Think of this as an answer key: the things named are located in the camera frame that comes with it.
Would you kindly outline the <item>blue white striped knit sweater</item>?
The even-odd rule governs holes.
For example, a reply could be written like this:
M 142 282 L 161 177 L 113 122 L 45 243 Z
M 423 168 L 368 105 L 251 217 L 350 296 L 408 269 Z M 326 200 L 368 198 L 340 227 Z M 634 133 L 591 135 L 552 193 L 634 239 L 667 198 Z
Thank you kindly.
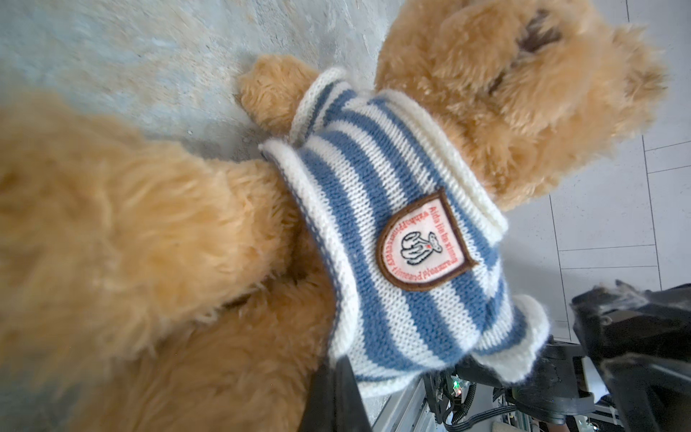
M 403 93 L 321 73 L 287 140 L 261 152 L 295 197 L 336 292 L 329 355 L 365 397 L 470 357 L 502 383 L 531 374 L 545 309 L 507 287 L 507 220 L 431 115 Z

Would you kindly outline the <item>brown plush teddy bear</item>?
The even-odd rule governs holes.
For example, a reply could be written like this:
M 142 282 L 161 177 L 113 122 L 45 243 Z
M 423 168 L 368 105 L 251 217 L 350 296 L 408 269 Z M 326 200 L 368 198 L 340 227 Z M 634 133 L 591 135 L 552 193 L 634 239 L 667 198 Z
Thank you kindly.
M 287 140 L 329 69 L 260 57 L 239 101 Z M 667 84 L 642 29 L 589 1 L 408 1 L 374 87 L 341 69 L 425 109 L 504 216 L 643 131 Z M 2 108 L 1 151 L 1 362 L 77 388 L 70 430 L 298 430 L 340 360 L 337 299 L 275 162 L 49 99 Z

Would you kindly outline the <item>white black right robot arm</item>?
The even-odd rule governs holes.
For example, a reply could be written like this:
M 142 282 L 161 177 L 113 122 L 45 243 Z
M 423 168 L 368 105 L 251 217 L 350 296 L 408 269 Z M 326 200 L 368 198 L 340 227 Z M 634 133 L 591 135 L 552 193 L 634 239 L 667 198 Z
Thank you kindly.
M 690 286 L 639 291 L 622 281 L 572 300 L 578 344 L 551 342 L 528 378 L 502 383 L 468 358 L 460 378 L 505 390 L 518 410 L 563 423 L 595 411 L 599 396 L 585 361 L 611 396 L 627 431 L 690 429 Z

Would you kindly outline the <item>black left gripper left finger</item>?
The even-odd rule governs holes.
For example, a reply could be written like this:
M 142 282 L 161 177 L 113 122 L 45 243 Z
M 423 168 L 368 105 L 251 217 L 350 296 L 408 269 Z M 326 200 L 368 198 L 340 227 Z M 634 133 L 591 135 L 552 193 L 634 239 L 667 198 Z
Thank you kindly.
M 313 374 L 299 432 L 333 432 L 336 430 L 336 371 L 324 363 Z

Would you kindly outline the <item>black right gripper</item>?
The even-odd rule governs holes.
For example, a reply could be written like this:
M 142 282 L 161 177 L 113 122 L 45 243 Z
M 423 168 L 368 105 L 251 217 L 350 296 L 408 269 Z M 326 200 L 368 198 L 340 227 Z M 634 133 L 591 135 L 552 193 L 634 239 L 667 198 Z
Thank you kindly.
M 627 431 L 690 429 L 690 286 L 618 280 L 572 300 L 576 335 Z

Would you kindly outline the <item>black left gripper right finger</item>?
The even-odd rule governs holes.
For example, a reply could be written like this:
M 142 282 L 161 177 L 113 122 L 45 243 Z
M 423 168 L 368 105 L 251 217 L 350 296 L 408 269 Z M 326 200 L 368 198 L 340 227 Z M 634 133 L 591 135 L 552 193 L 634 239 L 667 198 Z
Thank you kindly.
M 371 432 L 365 405 L 347 357 L 336 363 L 336 432 Z

